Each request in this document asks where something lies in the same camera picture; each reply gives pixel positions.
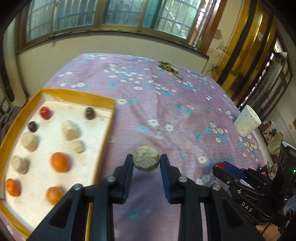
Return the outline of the person's hand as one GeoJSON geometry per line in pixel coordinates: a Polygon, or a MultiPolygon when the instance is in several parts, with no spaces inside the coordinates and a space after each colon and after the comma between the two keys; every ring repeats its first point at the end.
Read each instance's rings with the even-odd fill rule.
{"type": "Polygon", "coordinates": [[[281,236],[278,227],[272,223],[256,225],[255,227],[260,232],[265,241],[277,241],[281,236]]]}

